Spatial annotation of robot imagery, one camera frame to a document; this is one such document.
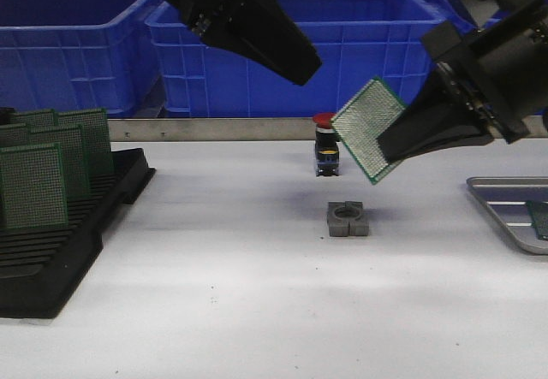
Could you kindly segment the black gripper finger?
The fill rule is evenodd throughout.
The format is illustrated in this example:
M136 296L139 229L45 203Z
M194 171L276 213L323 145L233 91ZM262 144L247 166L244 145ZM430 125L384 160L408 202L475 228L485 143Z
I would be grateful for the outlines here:
M494 138L486 123L467 105L468 97L441 71L429 73L414 101L379 136L390 162L443 149L483 146Z
M322 62L312 42L277 0L205 0L199 36L304 86Z

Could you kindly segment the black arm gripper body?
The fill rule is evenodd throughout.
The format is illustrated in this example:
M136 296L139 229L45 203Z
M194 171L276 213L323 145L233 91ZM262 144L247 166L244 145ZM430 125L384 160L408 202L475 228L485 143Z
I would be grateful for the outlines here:
M446 21L421 43L436 64L425 90L441 92L449 115L433 144L481 144L491 127L508 143L529 135L524 118L547 107L545 0L524 0L481 32L461 35Z

